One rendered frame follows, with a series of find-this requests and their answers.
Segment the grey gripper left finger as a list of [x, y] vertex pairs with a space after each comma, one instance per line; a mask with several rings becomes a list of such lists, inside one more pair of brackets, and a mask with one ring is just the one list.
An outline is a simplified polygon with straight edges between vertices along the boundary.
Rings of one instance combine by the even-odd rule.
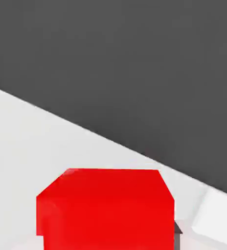
[[31, 236], [13, 245], [11, 250], [44, 250], [43, 236]]

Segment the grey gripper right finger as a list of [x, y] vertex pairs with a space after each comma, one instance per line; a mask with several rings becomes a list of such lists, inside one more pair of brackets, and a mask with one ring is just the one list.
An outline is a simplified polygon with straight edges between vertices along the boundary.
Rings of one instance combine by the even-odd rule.
[[185, 236], [177, 222], [174, 222], [174, 250], [209, 250], [205, 244]]

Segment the small red cube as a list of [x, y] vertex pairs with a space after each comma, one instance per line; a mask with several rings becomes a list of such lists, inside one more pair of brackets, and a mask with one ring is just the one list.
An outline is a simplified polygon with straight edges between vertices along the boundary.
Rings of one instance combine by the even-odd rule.
[[174, 199], [155, 169], [68, 169], [36, 198], [44, 250], [174, 250]]

